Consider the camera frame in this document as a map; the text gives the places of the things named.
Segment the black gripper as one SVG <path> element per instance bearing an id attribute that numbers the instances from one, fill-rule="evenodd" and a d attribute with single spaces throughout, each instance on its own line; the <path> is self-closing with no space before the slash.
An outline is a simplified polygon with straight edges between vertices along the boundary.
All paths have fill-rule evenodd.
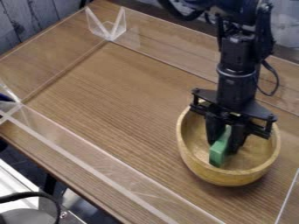
<path id="1" fill-rule="evenodd" d="M 230 127 L 228 154 L 232 155 L 248 135 L 270 137 L 276 116 L 256 101 L 258 71 L 233 71 L 224 66 L 217 66 L 216 71 L 217 89 L 194 88 L 190 91 L 190 111 L 204 117 L 209 145 L 220 138 L 225 126 Z"/>

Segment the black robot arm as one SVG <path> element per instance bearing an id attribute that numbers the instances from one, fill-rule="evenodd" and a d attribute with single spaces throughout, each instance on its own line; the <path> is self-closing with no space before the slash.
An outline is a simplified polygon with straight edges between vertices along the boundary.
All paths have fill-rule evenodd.
<path id="1" fill-rule="evenodd" d="M 170 0 L 157 0 L 182 21 L 214 17 L 217 31 L 218 75 L 214 90 L 194 88 L 190 111 L 204 116 L 208 143 L 213 145 L 230 128 L 224 149 L 237 152 L 249 135 L 268 139 L 276 116 L 256 102 L 260 69 L 273 68 L 266 57 L 273 51 L 270 12 L 266 0 L 177 0 L 190 9 L 184 14 Z"/>

